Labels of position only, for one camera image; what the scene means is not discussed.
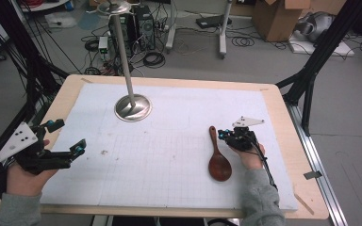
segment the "spoon handle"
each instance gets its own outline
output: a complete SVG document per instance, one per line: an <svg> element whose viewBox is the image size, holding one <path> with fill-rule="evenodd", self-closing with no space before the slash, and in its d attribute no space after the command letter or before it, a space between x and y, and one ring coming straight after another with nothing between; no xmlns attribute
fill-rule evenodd
<svg viewBox="0 0 362 226"><path fill-rule="evenodd" d="M214 152L219 152L219 147L217 147L217 131L216 127L213 125L208 128L208 132L211 137L211 142L213 143Z"/></svg>

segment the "gray floor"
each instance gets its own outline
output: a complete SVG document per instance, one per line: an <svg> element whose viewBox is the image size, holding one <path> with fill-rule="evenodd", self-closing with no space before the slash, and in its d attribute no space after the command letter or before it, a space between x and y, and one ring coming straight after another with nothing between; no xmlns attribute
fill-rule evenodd
<svg viewBox="0 0 362 226"><path fill-rule="evenodd" d="M77 21L84 16L81 9L71 13ZM177 24L198 28L193 21L196 17L179 18ZM249 19L233 19L233 28L251 25ZM101 19L94 28L105 24L106 20ZM81 68L87 51L80 38L90 34L91 29L76 26L55 30L52 36ZM227 55L221 59L216 35L180 30L176 38L174 50L166 55L166 64L160 69L140 68L143 76L274 84L298 72L309 58L292 54L288 48L279 50L262 40L255 40L251 47L237 47L227 39ZM347 42L352 48L357 46ZM67 72L75 71L54 43L48 41L47 46L57 66ZM354 52L354 57L346 60L333 56L322 68L310 119L311 135L322 163L347 222L353 226L362 225L362 52ZM142 74L134 71L133 76ZM23 105L24 94L11 61L0 61L0 135ZM89 225L90 221L91 216L43 215L41 225ZM288 225L331 224L328 220L288 220Z"/></svg>

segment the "metal pole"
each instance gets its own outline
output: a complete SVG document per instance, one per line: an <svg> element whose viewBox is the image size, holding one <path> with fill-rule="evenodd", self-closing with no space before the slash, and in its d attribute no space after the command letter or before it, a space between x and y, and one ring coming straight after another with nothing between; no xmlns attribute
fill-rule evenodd
<svg viewBox="0 0 362 226"><path fill-rule="evenodd" d="M125 77L125 83L127 84L128 97L130 99L131 106L134 107L135 106L134 91L132 90L131 75L130 75L130 70L128 68L127 53L125 52L122 24L120 23L120 15L116 14L112 15L111 17L114 20L114 27L116 28L117 44L119 45L120 58L123 64L123 73Z"/></svg>

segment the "computer tower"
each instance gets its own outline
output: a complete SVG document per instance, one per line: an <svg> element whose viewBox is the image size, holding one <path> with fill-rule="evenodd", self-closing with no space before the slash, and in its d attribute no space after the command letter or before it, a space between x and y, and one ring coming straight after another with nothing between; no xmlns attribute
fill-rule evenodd
<svg viewBox="0 0 362 226"><path fill-rule="evenodd" d="M122 25L125 52L128 57L132 57L134 55L133 45L137 39L136 27L134 24L133 16L130 14L120 15L120 24ZM108 28L110 30L113 44L116 48L115 51L117 53L118 42L116 28L114 27L113 20L109 20Z"/></svg>
<svg viewBox="0 0 362 226"><path fill-rule="evenodd" d="M140 5L134 7L136 14L136 25L140 42L140 49L155 50L155 21L148 6Z"/></svg>

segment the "spoon bowl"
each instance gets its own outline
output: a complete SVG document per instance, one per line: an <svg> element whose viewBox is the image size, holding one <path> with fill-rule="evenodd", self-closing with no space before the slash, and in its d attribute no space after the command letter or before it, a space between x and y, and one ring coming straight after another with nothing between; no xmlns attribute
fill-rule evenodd
<svg viewBox="0 0 362 226"><path fill-rule="evenodd" d="M216 181L226 181L231 177L232 168L228 160L220 153L217 146L217 132L214 126L210 126L208 129L211 141L213 143L213 155L208 162L208 171Z"/></svg>

